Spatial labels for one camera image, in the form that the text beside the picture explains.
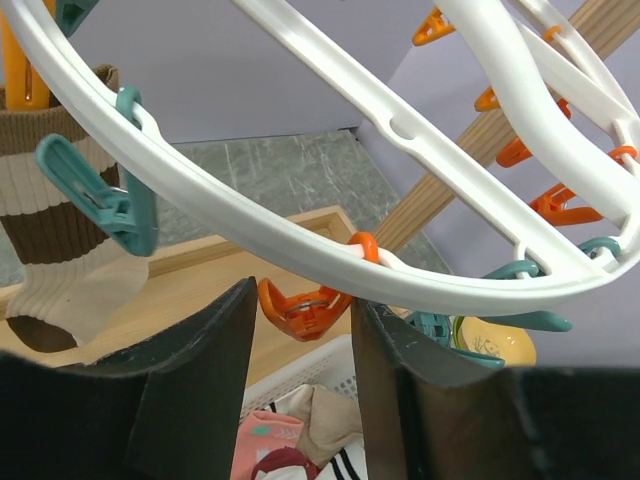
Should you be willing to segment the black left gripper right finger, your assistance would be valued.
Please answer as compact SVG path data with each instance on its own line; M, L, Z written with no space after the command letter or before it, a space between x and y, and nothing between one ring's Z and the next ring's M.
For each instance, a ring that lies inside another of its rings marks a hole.
M639 373L490 369L356 300L353 357L372 479L635 479Z

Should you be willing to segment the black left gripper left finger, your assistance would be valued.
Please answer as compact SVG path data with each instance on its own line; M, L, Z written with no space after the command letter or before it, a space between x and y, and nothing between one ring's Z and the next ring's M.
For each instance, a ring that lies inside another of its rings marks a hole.
M5 479L226 479L257 310L257 283L90 364L1 355Z

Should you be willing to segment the cream brown ribbed sock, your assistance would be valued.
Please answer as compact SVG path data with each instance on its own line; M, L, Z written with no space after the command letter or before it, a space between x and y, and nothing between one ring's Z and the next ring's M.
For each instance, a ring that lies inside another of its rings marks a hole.
M148 279L148 261L128 254L41 173L34 150L60 134L110 186L115 160L56 100L46 110L1 108L1 224L25 279L5 318L29 348L52 353L92 341Z

